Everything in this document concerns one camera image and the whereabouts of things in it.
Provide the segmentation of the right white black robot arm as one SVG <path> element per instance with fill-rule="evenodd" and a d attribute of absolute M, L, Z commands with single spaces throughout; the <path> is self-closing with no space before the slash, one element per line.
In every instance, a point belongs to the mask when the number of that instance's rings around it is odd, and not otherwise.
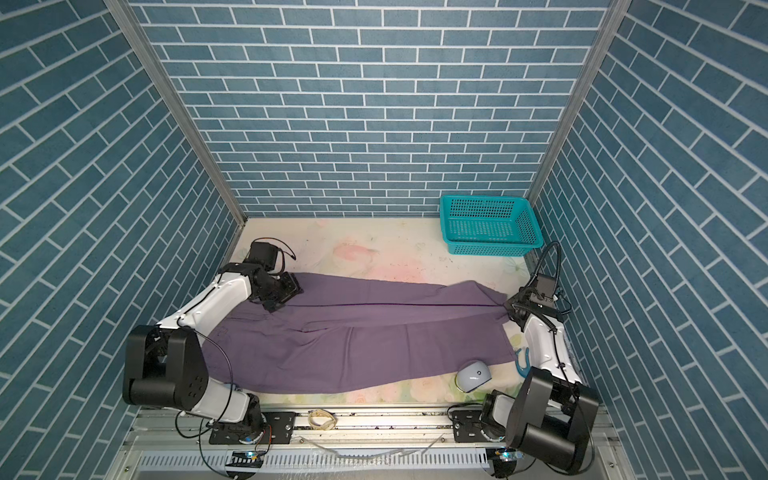
<path fill-rule="evenodd" d="M 535 274 L 505 303 L 525 336 L 530 369 L 514 397 L 499 391 L 486 396 L 480 425 L 506 450 L 529 455 L 559 474 L 577 475 L 593 447 L 600 398 L 570 360 L 557 287 L 554 277 Z"/>

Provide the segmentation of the purple trousers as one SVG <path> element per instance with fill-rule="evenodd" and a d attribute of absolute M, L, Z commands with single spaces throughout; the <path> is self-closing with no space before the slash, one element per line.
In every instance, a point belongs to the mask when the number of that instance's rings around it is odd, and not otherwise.
<path fill-rule="evenodd" d="M 245 300 L 205 334 L 212 378 L 259 393 L 338 394 L 516 358 L 505 295 L 477 282 L 298 280 L 302 293 L 279 310 Z"/>

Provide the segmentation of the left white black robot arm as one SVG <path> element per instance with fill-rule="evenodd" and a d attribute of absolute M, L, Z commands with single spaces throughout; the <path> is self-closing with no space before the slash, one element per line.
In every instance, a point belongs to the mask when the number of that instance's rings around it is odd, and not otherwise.
<path fill-rule="evenodd" d="M 286 260 L 297 258 L 284 241 L 252 241 L 245 259 L 222 266 L 211 284 L 175 313 L 139 325 L 125 343 L 122 397 L 129 405 L 172 408 L 233 427 L 247 441 L 266 424 L 259 400 L 237 390 L 232 362 L 212 331 L 249 301 L 272 313 L 302 292 Z"/>

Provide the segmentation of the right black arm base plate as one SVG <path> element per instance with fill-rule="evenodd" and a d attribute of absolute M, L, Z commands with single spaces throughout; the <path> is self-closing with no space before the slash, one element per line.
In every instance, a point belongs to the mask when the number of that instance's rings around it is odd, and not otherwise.
<path fill-rule="evenodd" d="M 485 430 L 482 422 L 482 410 L 476 405 L 460 405 L 449 408 L 446 412 L 452 424 L 455 443 L 494 443 L 499 437 L 493 437 Z"/>

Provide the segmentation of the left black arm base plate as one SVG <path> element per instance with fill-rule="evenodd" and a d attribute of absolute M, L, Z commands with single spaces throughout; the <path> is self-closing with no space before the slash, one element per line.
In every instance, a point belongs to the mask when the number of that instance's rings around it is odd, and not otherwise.
<path fill-rule="evenodd" d="M 288 411 L 247 415 L 238 423 L 216 422 L 211 428 L 211 445 L 287 445 L 290 443 L 297 414 Z"/>

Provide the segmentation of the teal plastic mesh basket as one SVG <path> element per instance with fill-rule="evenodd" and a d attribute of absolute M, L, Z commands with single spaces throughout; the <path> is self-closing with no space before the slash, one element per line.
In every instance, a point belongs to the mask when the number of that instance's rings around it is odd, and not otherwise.
<path fill-rule="evenodd" d="M 519 197 L 446 195 L 440 228 L 453 255 L 523 257 L 544 244 L 530 203 Z"/>

